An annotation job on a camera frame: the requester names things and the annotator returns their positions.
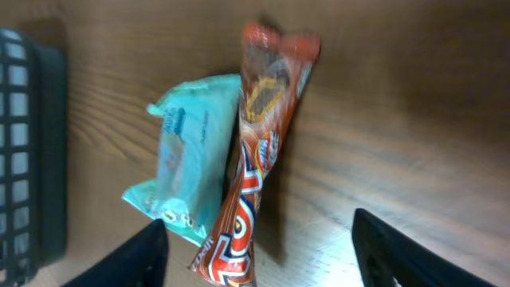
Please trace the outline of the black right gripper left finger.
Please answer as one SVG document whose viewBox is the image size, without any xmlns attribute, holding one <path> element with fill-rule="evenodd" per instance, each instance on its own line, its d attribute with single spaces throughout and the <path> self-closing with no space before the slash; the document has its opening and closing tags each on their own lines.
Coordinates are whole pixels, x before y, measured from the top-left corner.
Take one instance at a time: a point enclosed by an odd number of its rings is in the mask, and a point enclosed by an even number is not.
<svg viewBox="0 0 510 287">
<path fill-rule="evenodd" d="M 161 219 L 156 219 L 64 287 L 162 287 L 169 242 Z"/>
</svg>

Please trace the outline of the red orange snack bar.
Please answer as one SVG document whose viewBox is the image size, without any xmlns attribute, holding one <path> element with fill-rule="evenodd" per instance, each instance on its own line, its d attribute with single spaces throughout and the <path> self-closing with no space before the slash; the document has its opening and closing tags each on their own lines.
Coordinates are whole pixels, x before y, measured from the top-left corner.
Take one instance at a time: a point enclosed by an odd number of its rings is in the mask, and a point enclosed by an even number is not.
<svg viewBox="0 0 510 287">
<path fill-rule="evenodd" d="M 242 35 L 240 156 L 213 229 L 190 263 L 216 286 L 254 286 L 253 233 L 264 180 L 320 54 L 315 33 L 281 33 L 253 23 Z"/>
</svg>

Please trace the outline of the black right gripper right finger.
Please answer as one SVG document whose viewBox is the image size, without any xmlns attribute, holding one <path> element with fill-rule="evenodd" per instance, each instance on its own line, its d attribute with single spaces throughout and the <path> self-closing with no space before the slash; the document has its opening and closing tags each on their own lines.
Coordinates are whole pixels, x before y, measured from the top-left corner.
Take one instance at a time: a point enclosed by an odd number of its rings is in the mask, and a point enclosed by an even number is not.
<svg viewBox="0 0 510 287">
<path fill-rule="evenodd" d="M 352 242 L 365 286 L 490 286 L 368 210 L 355 210 Z"/>
</svg>

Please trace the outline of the teal snack wrapper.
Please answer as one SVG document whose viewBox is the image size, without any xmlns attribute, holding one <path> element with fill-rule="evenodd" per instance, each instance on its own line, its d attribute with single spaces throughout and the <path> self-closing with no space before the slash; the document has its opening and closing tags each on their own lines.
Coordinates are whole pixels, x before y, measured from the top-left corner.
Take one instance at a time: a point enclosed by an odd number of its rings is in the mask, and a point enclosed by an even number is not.
<svg viewBox="0 0 510 287">
<path fill-rule="evenodd" d="M 196 246 L 221 209 L 240 91 L 240 75 L 218 75 L 176 85 L 147 106 L 162 121 L 156 177 L 122 198 Z"/>
</svg>

